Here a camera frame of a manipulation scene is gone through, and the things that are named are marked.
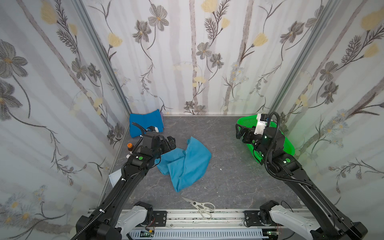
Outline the teal t-shirt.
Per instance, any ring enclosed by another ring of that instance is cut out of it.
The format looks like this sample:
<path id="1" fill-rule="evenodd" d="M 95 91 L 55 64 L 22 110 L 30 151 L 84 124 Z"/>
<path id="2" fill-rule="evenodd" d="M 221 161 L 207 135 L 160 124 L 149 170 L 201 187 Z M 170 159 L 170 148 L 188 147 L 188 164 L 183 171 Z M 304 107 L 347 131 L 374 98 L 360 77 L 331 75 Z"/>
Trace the teal t-shirt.
<path id="1" fill-rule="evenodd" d="M 176 192 L 200 180 L 212 159 L 212 154 L 199 140 L 191 137 L 185 150 L 176 148 L 155 160 L 158 170 L 170 176 Z"/>

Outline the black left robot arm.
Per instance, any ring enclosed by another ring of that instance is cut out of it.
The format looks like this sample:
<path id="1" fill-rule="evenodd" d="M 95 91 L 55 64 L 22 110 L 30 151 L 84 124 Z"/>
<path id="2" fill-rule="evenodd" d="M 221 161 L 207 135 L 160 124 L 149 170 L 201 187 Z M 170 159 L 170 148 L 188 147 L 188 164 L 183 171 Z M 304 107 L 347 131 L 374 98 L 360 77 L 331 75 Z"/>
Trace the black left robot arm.
<path id="1" fill-rule="evenodd" d="M 121 168 L 121 177 L 109 195 L 91 213 L 81 216 L 76 223 L 74 240 L 121 240 L 132 228 L 150 220 L 148 204 L 140 203 L 131 210 L 127 220 L 120 220 L 125 202 L 137 185 L 155 166 L 155 161 L 176 148 L 175 138 L 165 138 L 157 132 L 144 132 L 131 149 Z"/>

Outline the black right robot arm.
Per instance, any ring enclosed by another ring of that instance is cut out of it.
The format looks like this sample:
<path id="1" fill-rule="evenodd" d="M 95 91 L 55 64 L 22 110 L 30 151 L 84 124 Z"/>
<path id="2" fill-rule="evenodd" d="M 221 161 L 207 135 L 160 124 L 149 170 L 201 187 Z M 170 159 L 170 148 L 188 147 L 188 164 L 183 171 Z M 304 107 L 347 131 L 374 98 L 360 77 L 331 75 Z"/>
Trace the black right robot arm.
<path id="1" fill-rule="evenodd" d="M 284 226 L 306 240 L 362 240 L 368 229 L 343 214 L 313 183 L 293 156 L 293 146 L 280 130 L 278 113 L 257 114 L 240 118 L 236 138 L 252 150 L 253 157 L 276 180 L 283 181 L 305 204 L 315 220 L 310 221 L 276 201 L 260 207 L 258 216 L 246 214 L 245 225 L 259 220 L 263 226 Z"/>

